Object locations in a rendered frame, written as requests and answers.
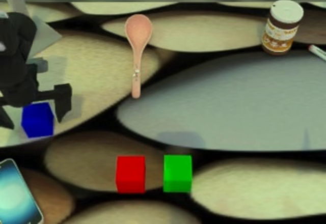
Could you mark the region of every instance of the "white pen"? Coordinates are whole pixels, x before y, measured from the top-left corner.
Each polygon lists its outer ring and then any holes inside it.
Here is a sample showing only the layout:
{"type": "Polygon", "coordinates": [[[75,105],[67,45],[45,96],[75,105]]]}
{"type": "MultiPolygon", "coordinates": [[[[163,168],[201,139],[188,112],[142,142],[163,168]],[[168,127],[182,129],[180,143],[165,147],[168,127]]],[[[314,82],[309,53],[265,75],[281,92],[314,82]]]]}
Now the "white pen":
{"type": "Polygon", "coordinates": [[[310,45],[308,47],[308,49],[313,54],[317,55],[318,57],[320,57],[322,60],[324,60],[326,62],[326,52],[324,50],[320,49],[319,47],[317,47],[315,45],[310,45]]]}

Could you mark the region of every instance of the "green cube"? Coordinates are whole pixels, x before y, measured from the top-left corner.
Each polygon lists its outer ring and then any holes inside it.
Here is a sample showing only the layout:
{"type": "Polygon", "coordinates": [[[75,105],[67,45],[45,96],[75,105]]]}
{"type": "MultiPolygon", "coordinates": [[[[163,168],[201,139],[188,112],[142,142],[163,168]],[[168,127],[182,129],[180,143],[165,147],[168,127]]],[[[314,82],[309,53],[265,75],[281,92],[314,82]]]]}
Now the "green cube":
{"type": "Polygon", "coordinates": [[[164,192],[190,192],[193,181],[191,155],[164,156],[164,192]]]}

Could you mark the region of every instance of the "spoon handle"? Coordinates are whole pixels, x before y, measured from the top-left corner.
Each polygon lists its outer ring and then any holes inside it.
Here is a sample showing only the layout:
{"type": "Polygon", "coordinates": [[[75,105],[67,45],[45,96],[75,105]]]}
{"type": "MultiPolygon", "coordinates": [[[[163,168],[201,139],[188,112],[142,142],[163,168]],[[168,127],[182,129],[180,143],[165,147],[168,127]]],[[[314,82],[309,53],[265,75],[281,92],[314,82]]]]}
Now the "spoon handle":
{"type": "Polygon", "coordinates": [[[141,61],[143,52],[133,52],[133,75],[132,75],[132,90],[131,95],[133,98],[141,96],[141,61]]]}

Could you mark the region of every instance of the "phone screen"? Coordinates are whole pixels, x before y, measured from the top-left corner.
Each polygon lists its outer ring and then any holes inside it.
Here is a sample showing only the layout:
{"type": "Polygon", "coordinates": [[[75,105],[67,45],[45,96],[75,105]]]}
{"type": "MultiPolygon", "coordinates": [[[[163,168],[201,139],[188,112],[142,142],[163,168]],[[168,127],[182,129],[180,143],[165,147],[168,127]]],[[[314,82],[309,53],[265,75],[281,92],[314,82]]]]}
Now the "phone screen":
{"type": "Polygon", "coordinates": [[[40,224],[43,215],[12,159],[0,162],[0,224],[40,224]]]}

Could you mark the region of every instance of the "block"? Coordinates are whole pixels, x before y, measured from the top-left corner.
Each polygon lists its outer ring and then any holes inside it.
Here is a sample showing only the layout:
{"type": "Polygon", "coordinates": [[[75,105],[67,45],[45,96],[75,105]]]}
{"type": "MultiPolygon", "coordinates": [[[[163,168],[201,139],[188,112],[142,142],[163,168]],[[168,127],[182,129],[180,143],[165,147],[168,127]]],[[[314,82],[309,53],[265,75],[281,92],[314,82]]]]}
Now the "block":
{"type": "Polygon", "coordinates": [[[34,103],[22,110],[21,126],[28,138],[52,136],[55,117],[49,103],[34,103]]]}
{"type": "Polygon", "coordinates": [[[144,156],[118,156],[116,186],[118,193],[145,193],[146,162],[144,156]]]}
{"type": "Polygon", "coordinates": [[[190,192],[193,182],[191,155],[164,156],[164,192],[190,192]]]}

